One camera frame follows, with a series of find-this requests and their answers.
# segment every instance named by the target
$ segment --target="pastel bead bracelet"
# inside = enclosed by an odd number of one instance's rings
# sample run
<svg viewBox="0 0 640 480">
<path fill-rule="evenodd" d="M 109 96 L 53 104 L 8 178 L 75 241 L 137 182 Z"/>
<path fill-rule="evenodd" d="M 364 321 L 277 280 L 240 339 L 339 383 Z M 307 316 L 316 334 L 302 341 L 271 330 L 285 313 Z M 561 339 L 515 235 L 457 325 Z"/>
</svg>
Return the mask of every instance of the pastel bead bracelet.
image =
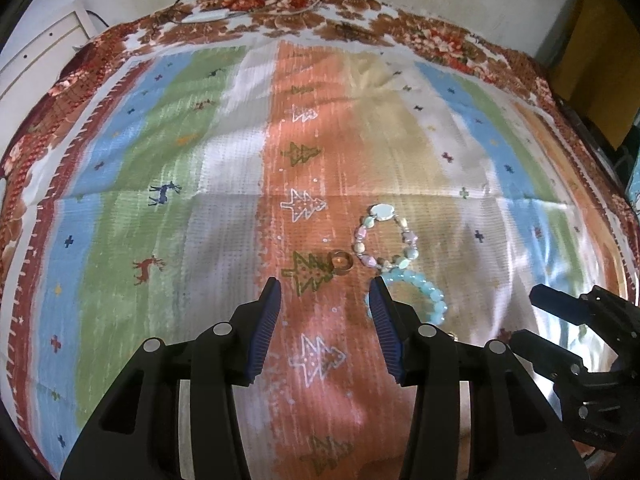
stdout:
<svg viewBox="0 0 640 480">
<path fill-rule="evenodd" d="M 444 322 L 444 315 L 448 309 L 444 301 L 444 294 L 433 283 L 428 281 L 423 273 L 413 272 L 409 269 L 393 269 L 389 272 L 382 272 L 380 277 L 384 280 L 386 286 L 395 282 L 405 282 L 413 285 L 433 303 L 433 311 L 429 314 L 426 322 L 434 325 L 441 325 Z M 369 293 L 365 294 L 364 302 L 367 305 L 367 315 L 371 317 Z"/>
<path fill-rule="evenodd" d="M 364 239 L 367 237 L 367 230 L 371 229 L 376 220 L 384 222 L 386 220 L 393 219 L 398 227 L 402 230 L 402 241 L 407 245 L 404 248 L 403 256 L 396 256 L 391 263 L 389 260 L 379 258 L 378 260 L 367 254 L 364 247 Z M 402 218 L 396 214 L 395 208 L 391 204 L 376 204 L 369 209 L 369 216 L 362 219 L 362 225 L 360 225 L 355 232 L 355 240 L 353 244 L 353 251 L 360 261 L 367 267 L 372 269 L 378 269 L 381 272 L 388 272 L 391 269 L 405 269 L 409 266 L 412 260 L 418 257 L 418 247 L 416 242 L 418 241 L 417 235 L 411 231 L 407 225 L 406 218 Z"/>
</svg>

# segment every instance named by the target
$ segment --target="screw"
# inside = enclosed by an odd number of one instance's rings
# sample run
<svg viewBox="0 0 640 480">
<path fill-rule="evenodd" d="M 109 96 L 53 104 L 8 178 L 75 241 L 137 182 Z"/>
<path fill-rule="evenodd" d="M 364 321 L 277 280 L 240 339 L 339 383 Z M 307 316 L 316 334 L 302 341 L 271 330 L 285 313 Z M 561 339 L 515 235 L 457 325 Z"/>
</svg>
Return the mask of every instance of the screw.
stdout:
<svg viewBox="0 0 640 480">
<path fill-rule="evenodd" d="M 160 340 L 155 338 L 147 339 L 142 345 L 142 348 L 145 352 L 155 352 L 160 348 Z"/>
<path fill-rule="evenodd" d="M 437 333 L 438 331 L 436 330 L 436 327 L 430 324 L 424 324 L 418 327 L 418 334 L 420 334 L 422 337 L 433 337 Z"/>
<path fill-rule="evenodd" d="M 504 354 L 504 351 L 506 349 L 507 347 L 504 345 L 502 341 L 498 341 L 494 339 L 489 343 L 489 350 L 491 350 L 491 352 L 493 352 L 494 354 Z"/>
<path fill-rule="evenodd" d="M 213 333 L 215 335 L 227 335 L 233 330 L 233 327 L 226 322 L 218 323 L 213 327 Z"/>
</svg>

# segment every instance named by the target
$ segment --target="red reindeer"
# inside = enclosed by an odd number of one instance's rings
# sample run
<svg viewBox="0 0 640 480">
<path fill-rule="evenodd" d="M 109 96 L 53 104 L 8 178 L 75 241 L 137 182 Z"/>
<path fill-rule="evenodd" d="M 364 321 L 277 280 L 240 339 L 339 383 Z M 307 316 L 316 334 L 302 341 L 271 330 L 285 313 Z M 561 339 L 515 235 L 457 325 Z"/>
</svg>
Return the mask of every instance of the red reindeer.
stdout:
<svg viewBox="0 0 640 480">
<path fill-rule="evenodd" d="M 158 260 L 153 255 L 151 255 L 151 258 L 147 258 L 146 260 L 142 260 L 141 262 L 133 262 L 133 268 L 140 269 L 140 275 L 136 276 L 138 282 L 134 285 L 139 285 L 140 283 L 146 283 L 149 281 L 149 267 L 151 265 L 155 265 L 160 271 L 164 269 L 164 261 Z"/>
</svg>

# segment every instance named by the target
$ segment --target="light blue bead bracelet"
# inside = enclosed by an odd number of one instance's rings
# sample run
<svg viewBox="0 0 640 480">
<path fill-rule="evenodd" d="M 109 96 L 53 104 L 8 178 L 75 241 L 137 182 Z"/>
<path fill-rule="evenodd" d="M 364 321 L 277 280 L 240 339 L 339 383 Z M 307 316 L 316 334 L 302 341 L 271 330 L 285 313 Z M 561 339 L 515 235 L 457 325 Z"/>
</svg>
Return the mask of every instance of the light blue bead bracelet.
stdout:
<svg viewBox="0 0 640 480">
<path fill-rule="evenodd" d="M 384 280 L 385 285 L 389 286 L 395 282 L 411 283 L 415 288 L 420 290 L 433 303 L 433 312 L 429 314 L 427 323 L 441 325 L 444 322 L 444 314 L 447 311 L 447 304 L 444 302 L 444 294 L 433 283 L 427 280 L 427 277 L 421 272 L 413 272 L 409 269 L 393 269 L 389 272 L 382 272 L 380 277 Z M 369 293 L 365 294 L 364 302 L 367 305 L 367 315 L 371 317 L 369 308 Z"/>
</svg>

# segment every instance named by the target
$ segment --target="reindeer print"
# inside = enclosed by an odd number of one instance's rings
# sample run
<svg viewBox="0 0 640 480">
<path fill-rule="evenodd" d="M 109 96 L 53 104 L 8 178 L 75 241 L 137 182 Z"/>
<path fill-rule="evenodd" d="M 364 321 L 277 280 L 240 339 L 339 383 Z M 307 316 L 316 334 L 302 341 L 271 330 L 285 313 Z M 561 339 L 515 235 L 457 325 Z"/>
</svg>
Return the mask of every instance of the reindeer print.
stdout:
<svg viewBox="0 0 640 480">
<path fill-rule="evenodd" d="M 182 186 L 178 186 L 177 184 L 174 184 L 173 181 L 169 182 L 168 184 L 162 184 L 162 186 L 160 187 L 151 186 L 149 188 L 149 191 L 157 191 L 158 198 L 153 198 L 152 196 L 150 196 L 149 200 L 151 200 L 151 204 L 147 204 L 147 205 L 166 204 L 169 201 L 169 198 L 166 195 L 166 192 L 169 189 L 173 189 L 178 195 L 180 195 L 180 190 L 182 189 Z"/>
<path fill-rule="evenodd" d="M 138 282 L 134 283 L 134 285 L 140 285 L 140 283 L 149 281 L 149 267 L 152 265 L 155 265 L 160 271 L 164 269 L 164 261 L 159 260 L 153 255 L 151 255 L 151 258 L 147 258 L 141 262 L 133 262 L 133 268 L 140 269 L 140 275 L 135 277 Z"/>
</svg>

